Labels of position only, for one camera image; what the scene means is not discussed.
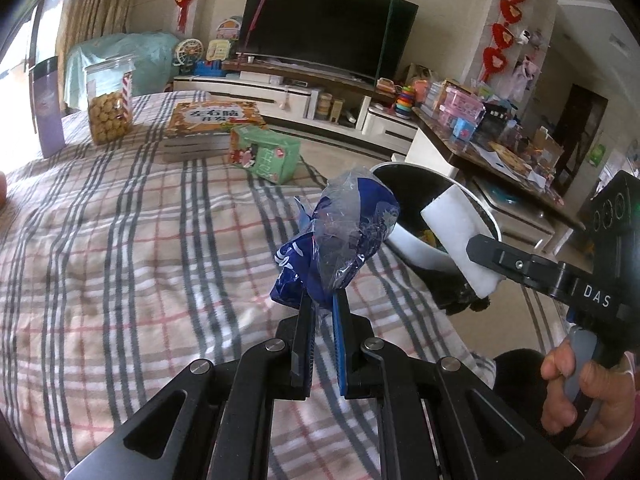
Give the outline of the person's right hand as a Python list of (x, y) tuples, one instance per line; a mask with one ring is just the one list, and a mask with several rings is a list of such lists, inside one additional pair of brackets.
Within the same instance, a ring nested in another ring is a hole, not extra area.
[[(559, 347), (544, 357), (540, 369), (541, 377), (548, 382), (541, 425), (550, 436), (559, 434), (576, 422), (576, 408), (564, 394), (565, 379), (574, 371), (574, 352), (570, 340), (565, 338)], [(637, 397), (631, 355), (626, 352), (620, 364), (612, 368), (593, 361), (586, 363), (579, 375), (579, 390), (593, 401), (599, 401), (600, 411), (588, 429), (576, 432), (577, 441), (587, 448), (597, 448), (626, 437), (634, 423)]]

